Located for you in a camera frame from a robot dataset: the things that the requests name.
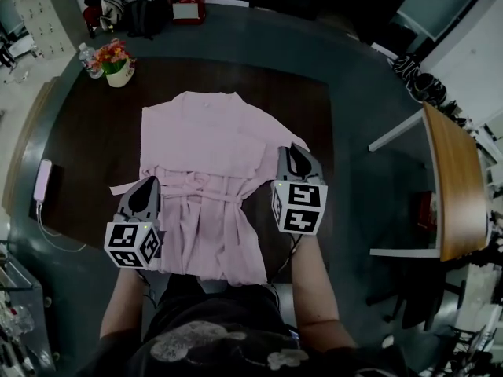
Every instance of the white cable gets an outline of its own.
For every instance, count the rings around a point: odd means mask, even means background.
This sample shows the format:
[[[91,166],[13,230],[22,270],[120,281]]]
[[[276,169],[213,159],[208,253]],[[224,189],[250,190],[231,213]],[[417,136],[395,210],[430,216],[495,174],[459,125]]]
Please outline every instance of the white cable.
[[[65,253],[78,253],[79,251],[83,250],[86,245],[83,244],[81,248],[78,248],[76,250],[68,250],[66,248],[61,248],[61,247],[58,247],[56,244],[54,244],[53,242],[51,242],[49,239],[47,239],[47,236],[46,234],[44,233],[45,229],[42,225],[42,219],[40,218],[40,215],[42,213],[42,204],[37,204],[37,225],[39,226],[39,229],[40,229],[40,233],[42,234],[42,237],[44,238],[44,240],[50,244],[52,247],[58,249],[59,251],[64,251]]]
[[[37,204],[37,221],[40,224],[40,227],[44,231],[46,235],[52,236],[52,237],[58,237],[61,236],[61,233],[51,233],[49,232],[46,228],[44,228],[44,224],[42,222],[42,204]]]

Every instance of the pink power bank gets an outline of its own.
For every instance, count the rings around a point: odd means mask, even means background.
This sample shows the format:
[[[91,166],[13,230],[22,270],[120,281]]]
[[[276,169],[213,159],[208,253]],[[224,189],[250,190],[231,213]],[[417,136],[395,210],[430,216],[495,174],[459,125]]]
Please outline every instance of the pink power bank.
[[[53,168],[53,163],[44,159],[40,163],[39,173],[37,174],[37,181],[35,183],[35,191],[33,198],[37,203],[43,203],[46,198],[47,183],[49,183],[50,171]]]

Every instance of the floor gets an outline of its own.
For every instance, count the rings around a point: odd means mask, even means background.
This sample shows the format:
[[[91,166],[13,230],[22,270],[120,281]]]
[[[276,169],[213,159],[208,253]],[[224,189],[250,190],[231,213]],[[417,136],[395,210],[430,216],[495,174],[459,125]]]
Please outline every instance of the floor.
[[[341,320],[362,346],[378,346],[386,334],[393,333],[408,365],[416,371],[435,362],[443,345],[435,333],[454,323],[456,297],[446,294],[430,332],[423,332],[421,325],[404,331],[399,319],[385,323],[383,316],[391,312],[392,299],[371,308],[365,304],[368,295],[395,283],[392,270],[396,260],[371,258],[370,247],[418,247],[431,239],[416,239],[409,219],[412,194],[433,188],[424,129],[419,126],[378,152],[367,151],[369,143],[420,108],[385,57],[323,24],[217,5],[208,6],[207,19],[201,26],[170,26],[153,41],[120,33],[115,36],[125,39],[127,48],[139,60],[147,56],[224,60],[289,71],[329,84],[336,176],[327,182],[336,205],[333,245],[326,260]],[[110,38],[99,35],[90,44],[98,47]],[[53,349],[61,352],[57,375],[75,372],[92,353],[117,274],[102,251],[88,247],[78,254],[55,251],[28,218],[36,170],[58,101],[61,105],[80,70],[74,57],[63,71],[54,104],[35,128],[21,166],[11,219],[13,252],[53,297],[57,321],[53,338],[58,342]],[[176,74],[166,74],[166,82],[174,77]],[[57,241],[66,247],[79,246],[65,238]],[[466,270],[461,270],[451,273],[449,280],[458,284],[465,276]],[[159,290],[167,281],[167,276],[160,274],[149,278]],[[292,319],[289,286],[279,286],[278,290],[285,316]],[[145,311],[151,314],[149,306],[145,304]]]
[[[53,60],[35,59],[31,54],[17,59],[17,67],[11,72],[5,66],[0,67],[0,110],[6,114],[0,122],[0,200],[7,170],[14,152],[17,138],[24,120],[35,100],[42,84],[61,74],[72,57],[60,57]],[[9,217],[0,207],[0,240],[9,233]]]

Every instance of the dark wooden table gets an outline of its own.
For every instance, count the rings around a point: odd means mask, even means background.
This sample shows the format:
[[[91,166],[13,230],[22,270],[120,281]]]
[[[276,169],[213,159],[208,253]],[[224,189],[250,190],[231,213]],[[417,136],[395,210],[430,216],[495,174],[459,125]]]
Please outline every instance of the dark wooden table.
[[[106,223],[119,197],[108,187],[138,179],[141,109],[170,101],[185,91],[237,92],[299,135],[321,162],[325,180],[333,176],[332,120],[327,84],[267,68],[219,61],[141,58],[130,82],[111,88],[84,71],[76,79],[56,119],[43,158],[55,165],[43,206],[50,228],[93,247],[102,247]],[[288,240],[277,231],[266,183],[243,204],[259,235],[269,274],[284,261]],[[32,206],[31,216],[35,219]],[[318,232],[332,235],[332,205]]]

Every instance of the table leg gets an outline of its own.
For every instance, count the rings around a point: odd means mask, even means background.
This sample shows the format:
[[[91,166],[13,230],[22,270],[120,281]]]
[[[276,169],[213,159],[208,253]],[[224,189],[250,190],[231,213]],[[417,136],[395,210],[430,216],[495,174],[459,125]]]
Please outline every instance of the table leg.
[[[440,257],[440,250],[438,248],[409,249],[409,250],[371,248],[370,255],[379,255],[381,257],[437,258]]]
[[[369,145],[369,151],[374,152],[383,145],[386,145],[391,140],[395,139],[399,135],[402,135],[407,130],[416,126],[423,120],[423,109],[414,113],[407,120],[398,124],[393,130],[388,131],[384,136],[375,140],[371,145]]]

